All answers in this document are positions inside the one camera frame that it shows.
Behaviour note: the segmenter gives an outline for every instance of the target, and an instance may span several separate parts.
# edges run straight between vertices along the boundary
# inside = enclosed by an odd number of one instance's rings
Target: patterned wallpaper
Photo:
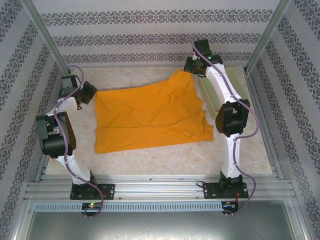
[[[35,0],[69,64],[183,66],[188,37],[208,38],[228,66],[244,66],[279,0]]]
[[[320,239],[319,2],[292,1],[251,73],[312,239]]]
[[[41,159],[36,116],[55,104],[60,69],[18,0],[0,0],[0,240]]]

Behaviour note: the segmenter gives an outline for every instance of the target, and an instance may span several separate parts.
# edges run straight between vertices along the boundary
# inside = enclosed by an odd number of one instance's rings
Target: purple cable
[[[57,123],[58,126],[59,126],[60,132],[62,133],[63,140],[64,140],[65,151],[64,151],[64,155],[63,155],[63,156],[64,156],[64,163],[65,163],[66,169],[68,170],[68,172],[69,172],[72,176],[74,176],[75,178],[81,180],[82,182],[90,185],[91,187],[93,187],[94,189],[96,189],[96,190],[99,192],[99,194],[100,194],[100,197],[101,197],[101,207],[100,207],[100,209],[99,209],[94,215],[90,216],[90,218],[93,219],[93,218],[95,218],[96,216],[99,215],[99,213],[101,212],[101,210],[102,210],[102,208],[103,208],[103,206],[104,206],[104,195],[102,194],[101,190],[100,190],[97,186],[95,186],[95,185],[92,184],[91,182],[89,182],[89,181],[87,181],[87,180],[84,180],[83,178],[79,177],[79,176],[76,175],[74,172],[72,172],[72,170],[70,169],[69,164],[68,164],[68,160],[67,160],[67,154],[68,154],[67,137],[66,137],[66,133],[65,133],[65,131],[64,131],[62,125],[61,125],[61,122],[59,121],[59,119],[58,119],[58,117],[57,117],[57,108],[58,108],[65,100],[67,100],[68,98],[70,98],[76,91],[78,91],[78,90],[81,88],[81,86],[84,84],[84,82],[85,82],[84,72],[82,71],[82,69],[81,69],[80,67],[78,67],[78,66],[76,66],[76,65],[68,65],[67,67],[65,67],[65,69],[64,69],[62,72],[64,73],[64,72],[65,72],[68,68],[70,68],[70,67],[72,67],[72,68],[77,68],[77,69],[80,70],[80,72],[81,72],[81,82],[80,82],[79,86],[78,86],[73,92],[71,92],[68,96],[64,97],[61,101],[59,101],[59,102],[54,106],[53,116],[54,116],[54,118],[55,118],[55,120],[56,120],[56,123]],[[83,213],[85,218],[88,217],[88,216],[86,215],[87,210],[88,210],[88,208],[86,208],[86,209],[84,210],[84,213]]]
[[[256,190],[256,185],[257,185],[255,178],[254,178],[253,176],[245,173],[244,171],[242,171],[242,170],[239,168],[239,166],[237,165],[237,161],[236,161],[237,140],[238,140],[238,139],[248,139],[248,138],[251,138],[251,137],[253,137],[254,135],[256,135],[256,134],[258,133],[258,131],[259,131],[259,120],[258,120],[258,117],[257,117],[257,115],[255,114],[255,112],[254,112],[250,107],[248,107],[247,105],[245,105],[242,101],[240,101],[238,98],[236,98],[236,97],[234,96],[234,94],[233,94],[233,92],[232,92],[232,90],[231,90],[231,88],[230,88],[230,86],[229,86],[229,84],[228,84],[228,81],[227,81],[226,77],[224,76],[224,74],[219,70],[219,68],[217,68],[212,62],[210,62],[204,55],[201,54],[201,52],[196,48],[196,46],[195,46],[195,44],[194,44],[194,41],[191,39],[192,36],[194,36],[195,39],[197,39],[197,36],[195,36],[195,34],[191,34],[191,35],[189,36],[189,42],[191,43],[192,48],[194,49],[194,51],[195,51],[203,60],[205,60],[210,66],[212,66],[212,67],[221,75],[221,77],[222,77],[222,79],[223,79],[223,81],[224,81],[224,83],[225,83],[225,85],[226,85],[229,93],[230,93],[231,96],[233,97],[233,99],[236,100],[236,101],[237,101],[239,104],[241,104],[242,106],[244,106],[244,107],[253,115],[253,117],[254,117],[254,119],[255,119],[255,122],[256,122],[255,131],[254,131],[252,134],[247,135],[247,136],[238,136],[238,137],[236,137],[236,138],[234,139],[234,142],[233,142],[233,152],[232,152],[232,156],[233,156],[233,163],[234,163],[236,169],[237,169],[241,174],[247,176],[248,178],[252,179],[252,181],[253,181],[253,189],[252,189],[252,192],[251,192],[251,194],[249,195],[248,199],[245,201],[244,205],[243,205],[237,212],[235,212],[235,213],[233,214],[233,215],[236,215],[236,214],[238,214],[240,211],[242,211],[242,210],[245,208],[245,206],[247,206],[247,204],[249,203],[250,199],[251,199],[252,196],[254,195],[254,192],[255,192],[255,190]]]

